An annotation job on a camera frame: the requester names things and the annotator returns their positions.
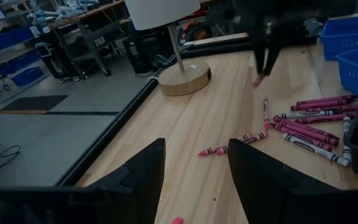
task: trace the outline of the concrete floor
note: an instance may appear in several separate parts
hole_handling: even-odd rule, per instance
[[[104,131],[114,116],[0,114],[0,153],[20,155],[0,169],[0,186],[51,186]],[[7,158],[0,157],[0,164]]]
[[[60,83],[50,75],[26,90],[18,88],[5,95],[3,90],[0,109],[21,97],[68,95],[52,111],[119,112],[145,85],[146,78],[135,76],[125,55],[108,58],[106,65],[112,71],[110,77],[97,70],[87,80]],[[54,185],[114,118],[0,114],[0,153],[14,145],[22,148],[21,154],[0,170],[0,187]]]

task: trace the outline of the black floor mat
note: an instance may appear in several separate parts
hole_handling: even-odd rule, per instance
[[[44,114],[62,102],[67,95],[19,98],[0,110],[4,114]]]

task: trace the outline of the lamp pole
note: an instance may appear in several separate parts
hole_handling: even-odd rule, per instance
[[[173,51],[174,51],[174,53],[177,57],[177,60],[178,60],[179,70],[180,70],[180,72],[183,73],[185,71],[185,68],[183,67],[183,62],[181,61],[178,39],[175,38],[175,27],[173,26],[173,24],[168,25],[168,32],[169,32],[169,36],[171,37]]]

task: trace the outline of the lamp shade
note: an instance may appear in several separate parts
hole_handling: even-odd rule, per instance
[[[162,26],[200,9],[199,0],[125,0],[135,29]]]

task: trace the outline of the pink object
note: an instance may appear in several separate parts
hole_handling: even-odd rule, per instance
[[[293,135],[293,136],[295,136],[297,138],[300,138],[300,139],[302,139],[302,140],[304,140],[304,141],[306,141],[306,142],[308,142],[308,143],[310,143],[310,144],[312,144],[314,146],[320,147],[321,149],[327,150],[329,152],[331,152],[333,150],[333,148],[331,146],[328,146],[328,145],[326,145],[326,144],[324,144],[324,143],[322,143],[320,141],[317,141],[315,139],[309,138],[308,136],[305,136],[305,135],[300,134],[300,133],[298,133],[296,131],[293,131],[291,129],[283,127],[282,125],[275,124],[275,123],[270,123],[270,125],[273,128],[275,128],[275,129],[277,129],[277,130],[279,130],[279,131],[281,131],[283,133],[291,134],[291,135]]]
[[[329,106],[325,108],[310,108],[307,109],[307,112],[317,112],[317,111],[327,111],[327,110],[333,110],[338,111],[341,113],[344,112],[353,112],[358,110],[358,105],[343,105],[343,106]]]
[[[243,139],[247,139],[249,137],[251,137],[251,133],[247,133],[247,134],[244,134],[242,136],[239,136],[237,137],[236,139],[239,139],[239,140],[243,140]],[[199,156],[207,156],[207,155],[210,155],[212,153],[215,153],[219,148],[222,148],[222,147],[227,147],[227,146],[214,146],[214,147],[209,147],[207,149],[204,149],[202,150],[201,152],[198,153]]]
[[[309,108],[323,108],[327,106],[341,106],[341,105],[347,105],[349,103],[354,102],[354,100],[333,100],[333,101],[324,101],[319,103],[308,103],[305,105],[293,105],[291,106],[292,111],[297,110],[306,110]]]
[[[297,126],[299,128],[303,128],[303,129],[306,129],[306,130],[309,130],[309,131],[312,131],[314,133],[318,133],[318,134],[322,134],[323,136],[328,136],[328,137],[331,137],[331,138],[334,138],[334,139],[338,139],[339,140],[339,137],[331,134],[331,133],[328,133],[326,131],[323,131],[323,130],[320,130],[320,129],[317,129],[317,128],[313,128],[313,127],[310,127],[310,126],[307,126],[307,125],[304,125],[304,124],[300,124],[300,123],[296,123],[294,121],[290,121],[290,120],[287,120],[287,119],[283,119],[283,118],[280,118],[279,116],[275,116],[273,118],[273,120],[275,122],[278,122],[280,123],[281,121],[285,122],[285,123],[288,123],[288,124],[292,124],[294,126]]]
[[[343,118],[346,116],[353,119],[356,116],[356,113],[343,113],[343,114],[337,114],[337,115],[331,115],[331,116],[301,118],[301,119],[295,119],[295,122],[301,123],[301,124],[313,124],[313,123],[322,123],[322,122],[342,121]]]
[[[303,104],[308,104],[308,103],[319,103],[319,102],[332,101],[332,100],[354,100],[356,98],[358,98],[357,95],[334,96],[334,97],[327,97],[327,98],[321,98],[321,99],[315,99],[315,100],[298,101],[298,102],[296,102],[296,104],[303,105]]]
[[[293,131],[296,131],[296,132],[298,132],[300,134],[303,134],[305,136],[314,138],[315,140],[319,140],[319,141],[325,142],[325,143],[333,145],[333,146],[337,146],[339,144],[338,139],[333,139],[333,138],[328,137],[328,136],[323,136],[322,134],[314,133],[312,131],[309,131],[309,130],[306,130],[306,129],[303,129],[303,128],[299,128],[299,127],[297,127],[295,125],[288,124],[288,123],[285,123],[283,121],[280,123],[280,125],[283,126],[283,127],[289,128],[289,129],[291,129]]]
[[[173,220],[172,224],[183,224],[183,219],[180,217],[176,217],[176,219]]]
[[[270,127],[270,120],[269,120],[269,99],[264,97],[264,128],[267,132]]]
[[[242,142],[246,143],[246,144],[251,144],[253,142],[256,142],[256,141],[259,141],[261,139],[265,139],[267,138],[269,135],[267,134],[267,132],[262,132],[262,133],[259,133],[259,134],[256,134],[256,135],[253,135],[247,139],[243,139],[241,140]],[[218,155],[223,155],[225,153],[227,153],[227,150],[228,150],[228,146],[224,146],[222,148],[219,148],[217,151],[216,151],[216,154]]]

